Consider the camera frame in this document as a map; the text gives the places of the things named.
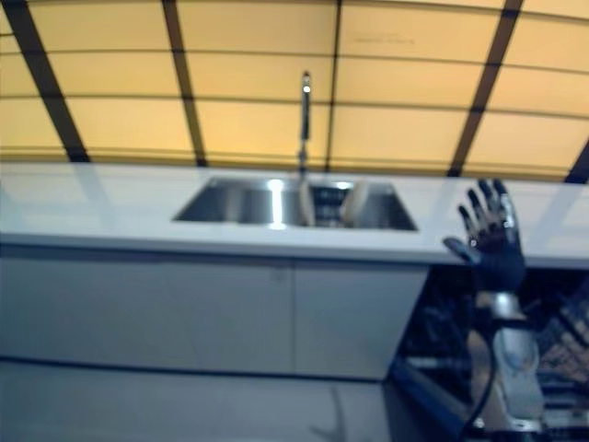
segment white cabinet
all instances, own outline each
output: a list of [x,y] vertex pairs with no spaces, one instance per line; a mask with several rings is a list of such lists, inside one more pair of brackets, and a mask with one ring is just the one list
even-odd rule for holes
[[6,248],[0,355],[383,378],[427,267]]
[[384,378],[428,268],[298,263],[295,372]]
[[292,373],[288,262],[175,258],[164,273],[200,369]]
[[150,367],[196,357],[149,255],[34,250],[0,261],[0,354]]

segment white countertop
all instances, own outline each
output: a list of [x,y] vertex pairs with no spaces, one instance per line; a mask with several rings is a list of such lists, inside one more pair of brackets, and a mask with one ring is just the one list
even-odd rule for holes
[[[293,172],[128,165],[3,163],[4,244],[205,252],[381,262],[457,263],[441,241],[463,236],[456,206],[471,179],[389,180],[419,231],[188,223],[172,218],[212,176],[284,178]],[[360,175],[330,174],[331,179]],[[325,178],[310,174],[310,178]],[[528,264],[589,269],[589,186],[507,181]]]

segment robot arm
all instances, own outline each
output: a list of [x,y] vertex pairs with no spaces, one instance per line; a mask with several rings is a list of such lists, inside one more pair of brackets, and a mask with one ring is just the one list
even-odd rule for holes
[[492,188],[485,180],[479,187],[486,200],[482,207],[470,189],[460,213],[468,243],[446,238],[444,244],[470,264],[478,285],[477,331],[468,336],[472,360],[471,394],[482,398],[475,414],[492,440],[545,440],[544,401],[536,376],[538,349],[522,313],[516,291],[525,278],[517,217],[509,194],[499,180]]

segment black cable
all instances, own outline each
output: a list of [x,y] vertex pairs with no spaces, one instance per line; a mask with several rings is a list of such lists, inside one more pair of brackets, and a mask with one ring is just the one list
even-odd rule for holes
[[483,338],[482,341],[485,343],[485,345],[487,345],[487,350],[489,351],[489,358],[491,360],[491,367],[489,370],[489,379],[487,380],[487,385],[485,385],[485,389],[483,390],[482,394],[480,395],[479,403],[477,403],[477,406],[470,414],[470,417],[464,423],[462,430],[460,430],[460,434],[458,435],[458,439],[456,440],[457,442],[462,442],[462,441],[466,440],[468,430],[475,422],[475,419],[477,419],[477,417],[479,417],[480,412],[482,411],[483,407],[487,403],[487,400],[489,399],[489,396],[491,395],[493,381],[495,380],[495,373],[497,371],[497,361],[495,359],[495,354],[492,351],[491,344],[486,339],[484,339],[484,337],[482,335],[481,335],[481,337]]

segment kitchen sink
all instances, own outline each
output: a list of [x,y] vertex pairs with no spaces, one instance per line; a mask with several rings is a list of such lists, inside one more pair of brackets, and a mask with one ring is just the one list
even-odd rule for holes
[[[177,221],[289,226],[417,230],[394,188],[362,181],[362,203],[353,222],[344,222],[342,206],[358,182],[312,180],[210,179],[174,218]],[[309,222],[309,213],[313,221]]]

